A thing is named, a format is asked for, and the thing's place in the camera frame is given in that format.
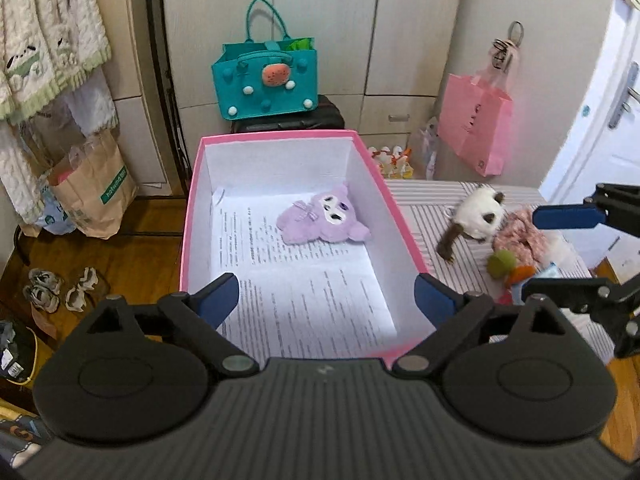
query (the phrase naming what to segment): drawer handle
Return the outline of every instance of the drawer handle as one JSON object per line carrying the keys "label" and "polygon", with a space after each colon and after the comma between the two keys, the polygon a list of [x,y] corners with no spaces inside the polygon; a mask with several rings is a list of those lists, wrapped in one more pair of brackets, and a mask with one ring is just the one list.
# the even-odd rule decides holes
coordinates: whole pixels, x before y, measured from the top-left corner
{"label": "drawer handle", "polygon": [[389,115],[390,123],[405,123],[409,120],[411,116],[407,115]]}

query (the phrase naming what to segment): teal bag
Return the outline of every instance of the teal bag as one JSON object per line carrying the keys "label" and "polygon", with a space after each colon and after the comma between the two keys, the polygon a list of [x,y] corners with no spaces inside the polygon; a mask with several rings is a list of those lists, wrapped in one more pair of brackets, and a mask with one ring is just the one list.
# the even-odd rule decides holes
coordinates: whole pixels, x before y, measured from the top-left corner
{"label": "teal bag", "polygon": [[[255,43],[250,16],[264,2],[280,22],[282,41]],[[314,38],[292,40],[278,11],[254,0],[246,12],[246,41],[223,45],[212,66],[220,114],[227,120],[313,110],[318,106],[318,54]]]}

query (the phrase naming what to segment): black suitcase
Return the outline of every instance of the black suitcase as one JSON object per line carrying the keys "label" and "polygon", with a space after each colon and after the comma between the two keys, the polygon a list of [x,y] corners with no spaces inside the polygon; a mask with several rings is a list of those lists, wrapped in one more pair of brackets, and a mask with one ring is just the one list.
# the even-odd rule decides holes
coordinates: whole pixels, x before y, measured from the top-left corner
{"label": "black suitcase", "polygon": [[231,121],[232,134],[273,132],[277,130],[343,130],[344,119],[337,106],[323,95],[318,96],[318,108],[310,112],[280,114]]}

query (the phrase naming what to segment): pink paper bag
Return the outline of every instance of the pink paper bag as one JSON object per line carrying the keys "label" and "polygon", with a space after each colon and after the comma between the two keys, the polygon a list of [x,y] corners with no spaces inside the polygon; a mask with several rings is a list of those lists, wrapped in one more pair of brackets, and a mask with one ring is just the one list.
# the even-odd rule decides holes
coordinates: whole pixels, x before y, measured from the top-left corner
{"label": "pink paper bag", "polygon": [[479,76],[449,75],[438,136],[480,175],[498,175],[510,152],[513,101]]}

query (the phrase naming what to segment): striped bed sheet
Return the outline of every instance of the striped bed sheet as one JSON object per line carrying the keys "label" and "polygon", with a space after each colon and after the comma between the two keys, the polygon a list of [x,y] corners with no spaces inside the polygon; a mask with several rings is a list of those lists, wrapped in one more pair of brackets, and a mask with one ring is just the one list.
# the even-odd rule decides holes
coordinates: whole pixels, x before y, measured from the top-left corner
{"label": "striped bed sheet", "polygon": [[[499,298],[504,293],[502,283],[486,272],[486,260],[492,253],[491,244],[479,244],[460,237],[454,245],[455,262],[448,264],[435,251],[438,240],[449,224],[449,215],[478,184],[471,182],[441,182],[427,180],[387,180],[391,193],[411,229],[422,257],[430,272],[441,282],[458,292],[480,290]],[[545,203],[537,189],[518,186],[499,186],[504,193],[507,211]],[[566,278],[590,277],[589,269],[575,253],[571,264],[560,269]],[[594,352],[608,363],[613,358],[613,342],[599,324],[589,316],[564,314],[578,329]]]}

